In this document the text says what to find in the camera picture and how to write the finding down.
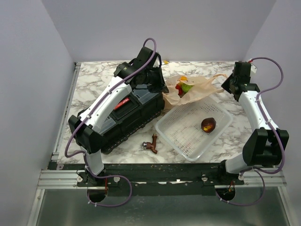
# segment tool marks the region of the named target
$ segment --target toy fruit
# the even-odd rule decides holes
[[[179,83],[178,83],[178,84],[176,84],[175,88],[176,88],[176,89],[181,89],[181,86],[180,86],[180,84],[179,84]]]
[[[211,133],[216,126],[216,121],[214,118],[206,118],[201,123],[201,128],[205,133]]]
[[[192,87],[193,87],[193,85],[188,85],[188,84],[185,84],[185,83],[183,83],[182,86],[181,86],[184,93],[187,93]]]
[[[179,88],[179,96],[182,96],[184,94],[183,89],[180,87]]]
[[[180,78],[180,80],[181,80],[181,81],[187,81],[187,77],[186,77],[186,76],[182,76],[182,77]]]

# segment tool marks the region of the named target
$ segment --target black metal frame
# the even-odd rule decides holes
[[[215,195],[215,185],[243,185],[237,174],[220,174],[220,163],[166,163],[166,164],[105,164],[100,176],[123,175],[133,187],[133,196],[158,195]],[[62,170],[83,170],[84,164],[65,164]],[[50,162],[49,170],[57,169],[56,162]],[[104,179],[95,179],[88,172],[79,172],[83,178],[78,187],[105,186]],[[127,196],[128,183],[120,179],[108,179],[108,196]]]

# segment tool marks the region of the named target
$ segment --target rusty faucet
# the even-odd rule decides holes
[[[142,146],[144,149],[150,149],[153,153],[157,154],[158,151],[156,150],[156,141],[157,141],[157,135],[154,133],[152,135],[152,143],[151,142],[143,142]]]

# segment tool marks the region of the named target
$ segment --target white wall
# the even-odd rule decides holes
[[[266,22],[252,43],[246,59],[271,57],[283,67],[282,85],[263,94],[264,103],[281,129],[289,132],[285,150],[285,178],[296,212],[301,213],[301,1],[277,0]],[[258,66],[254,81],[261,89],[271,87],[280,79],[277,67],[265,61],[254,61]]]
[[[40,0],[0,3],[0,221],[24,226],[74,63]]]
[[[275,0],[42,0],[75,61],[243,59]]]

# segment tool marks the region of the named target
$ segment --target metal floor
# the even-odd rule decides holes
[[[238,188],[233,201],[258,199],[261,188]],[[118,203],[125,197],[107,197]],[[220,202],[216,196],[135,196],[121,207],[87,204],[86,190],[46,190],[39,226],[286,226],[289,225],[277,187],[267,187],[263,200],[251,207]]]

